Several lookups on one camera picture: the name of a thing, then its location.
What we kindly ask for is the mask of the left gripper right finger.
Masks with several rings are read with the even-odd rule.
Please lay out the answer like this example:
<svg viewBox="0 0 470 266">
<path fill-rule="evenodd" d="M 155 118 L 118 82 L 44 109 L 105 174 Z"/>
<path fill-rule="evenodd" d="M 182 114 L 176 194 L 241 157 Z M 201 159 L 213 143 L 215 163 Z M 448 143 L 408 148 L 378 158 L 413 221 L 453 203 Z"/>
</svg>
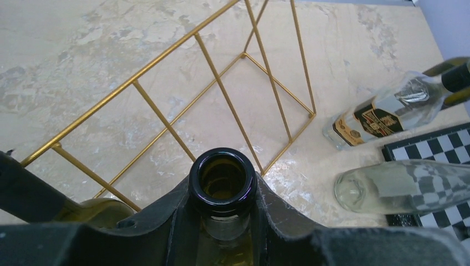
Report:
<svg viewBox="0 0 470 266">
<path fill-rule="evenodd" d="M 251 211 L 255 265 L 468 265 L 469 252 L 436 228 L 325 227 L 257 178 Z"/>
</svg>

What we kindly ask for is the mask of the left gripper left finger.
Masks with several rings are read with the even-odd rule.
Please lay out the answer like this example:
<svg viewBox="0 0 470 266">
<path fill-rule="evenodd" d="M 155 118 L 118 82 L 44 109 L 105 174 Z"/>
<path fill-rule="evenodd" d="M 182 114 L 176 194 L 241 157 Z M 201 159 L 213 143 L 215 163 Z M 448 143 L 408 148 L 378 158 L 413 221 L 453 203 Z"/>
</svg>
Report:
<svg viewBox="0 0 470 266">
<path fill-rule="evenodd" d="M 1 227 L 2 265 L 195 265 L 198 215 L 188 180 L 113 229 L 84 223 Z"/>
</svg>

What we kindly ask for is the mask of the green wine bottle silver neck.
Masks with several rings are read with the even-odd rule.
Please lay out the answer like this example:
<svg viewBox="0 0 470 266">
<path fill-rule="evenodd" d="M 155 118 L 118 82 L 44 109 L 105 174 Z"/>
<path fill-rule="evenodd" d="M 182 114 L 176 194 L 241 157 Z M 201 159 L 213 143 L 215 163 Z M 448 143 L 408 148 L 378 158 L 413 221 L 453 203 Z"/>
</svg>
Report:
<svg viewBox="0 0 470 266">
<path fill-rule="evenodd" d="M 200 214 L 197 265 L 253 265 L 250 210 L 257 173 L 238 150 L 201 154 L 188 175 L 190 202 Z"/>
</svg>

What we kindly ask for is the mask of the clear glass bottle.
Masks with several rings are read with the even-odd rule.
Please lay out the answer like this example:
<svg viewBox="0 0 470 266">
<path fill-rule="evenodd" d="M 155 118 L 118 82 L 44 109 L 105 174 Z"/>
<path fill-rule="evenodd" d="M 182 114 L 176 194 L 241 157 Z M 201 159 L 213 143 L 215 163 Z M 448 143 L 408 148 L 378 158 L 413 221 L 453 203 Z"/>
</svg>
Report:
<svg viewBox="0 0 470 266">
<path fill-rule="evenodd" d="M 356 213 L 423 214 L 469 200 L 469 165 L 402 160 L 340 174 L 334 195 Z"/>
</svg>

